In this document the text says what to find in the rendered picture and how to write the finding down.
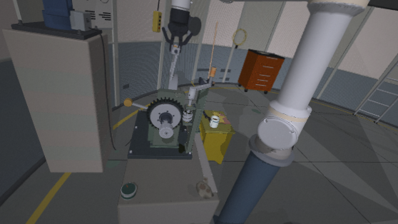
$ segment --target cup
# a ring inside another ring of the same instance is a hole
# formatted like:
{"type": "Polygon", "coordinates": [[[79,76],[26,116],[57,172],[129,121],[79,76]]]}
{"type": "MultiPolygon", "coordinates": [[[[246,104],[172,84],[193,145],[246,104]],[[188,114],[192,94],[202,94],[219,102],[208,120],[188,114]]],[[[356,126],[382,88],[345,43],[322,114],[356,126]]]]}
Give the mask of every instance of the cup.
{"type": "Polygon", "coordinates": [[[220,122],[220,118],[218,116],[211,116],[211,118],[210,118],[210,127],[211,128],[217,128],[219,122],[220,122]]]}

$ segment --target beige pedestal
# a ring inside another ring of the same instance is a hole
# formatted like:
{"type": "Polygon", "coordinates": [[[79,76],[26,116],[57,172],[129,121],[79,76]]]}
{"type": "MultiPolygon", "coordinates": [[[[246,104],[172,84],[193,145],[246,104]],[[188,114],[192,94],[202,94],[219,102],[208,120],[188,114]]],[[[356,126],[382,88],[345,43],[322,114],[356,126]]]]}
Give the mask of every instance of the beige pedestal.
{"type": "Polygon", "coordinates": [[[111,145],[108,38],[3,30],[51,172],[103,172],[111,145]]]}
{"type": "Polygon", "coordinates": [[[138,187],[131,200],[119,196],[119,224],[210,223],[220,200],[215,187],[212,198],[198,195],[196,184],[203,176],[208,177],[210,187],[214,180],[204,147],[194,144],[192,154],[189,161],[129,159],[123,184],[134,182],[138,187]]]}

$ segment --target red drawer cabinet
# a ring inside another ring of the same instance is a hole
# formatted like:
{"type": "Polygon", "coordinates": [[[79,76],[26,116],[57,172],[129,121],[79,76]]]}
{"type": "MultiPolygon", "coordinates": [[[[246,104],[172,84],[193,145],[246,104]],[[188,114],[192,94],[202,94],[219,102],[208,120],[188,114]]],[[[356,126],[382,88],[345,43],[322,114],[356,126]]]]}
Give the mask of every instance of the red drawer cabinet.
{"type": "Polygon", "coordinates": [[[239,76],[239,86],[248,89],[271,91],[285,58],[276,54],[249,49],[239,76]]]}

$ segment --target yellow stool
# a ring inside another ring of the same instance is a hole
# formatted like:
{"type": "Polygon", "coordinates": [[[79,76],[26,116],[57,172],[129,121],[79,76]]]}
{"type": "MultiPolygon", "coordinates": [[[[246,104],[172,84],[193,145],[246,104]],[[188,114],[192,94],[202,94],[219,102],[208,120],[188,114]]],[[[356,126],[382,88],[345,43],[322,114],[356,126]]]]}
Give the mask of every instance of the yellow stool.
{"type": "MultiPolygon", "coordinates": [[[[209,117],[213,115],[224,115],[222,111],[205,111],[205,113],[209,117]]],[[[205,146],[209,161],[216,161],[218,164],[223,162],[224,155],[233,134],[235,134],[233,127],[230,124],[224,123],[223,117],[220,117],[217,128],[211,128],[209,120],[202,115],[200,137],[202,138],[203,146],[205,146]]]]}

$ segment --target blue machine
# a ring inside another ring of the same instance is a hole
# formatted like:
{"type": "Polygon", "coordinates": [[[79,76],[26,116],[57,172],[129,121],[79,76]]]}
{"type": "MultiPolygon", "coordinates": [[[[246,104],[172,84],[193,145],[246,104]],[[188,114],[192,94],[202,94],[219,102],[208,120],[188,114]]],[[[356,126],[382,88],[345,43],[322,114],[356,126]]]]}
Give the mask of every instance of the blue machine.
{"type": "Polygon", "coordinates": [[[71,20],[69,16],[73,11],[72,0],[43,0],[44,24],[53,29],[71,31],[71,20]]]}

